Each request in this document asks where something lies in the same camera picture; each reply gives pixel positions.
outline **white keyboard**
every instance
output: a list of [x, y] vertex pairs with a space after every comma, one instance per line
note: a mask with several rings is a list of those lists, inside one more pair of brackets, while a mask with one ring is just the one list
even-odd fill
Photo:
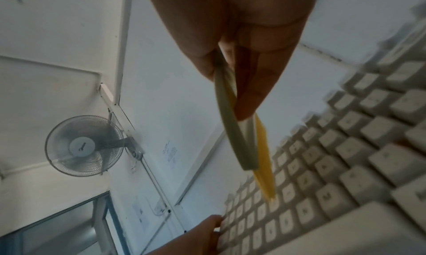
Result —
[[406, 32], [281, 141], [273, 202], [229, 195], [221, 255], [426, 254], [426, 20]]

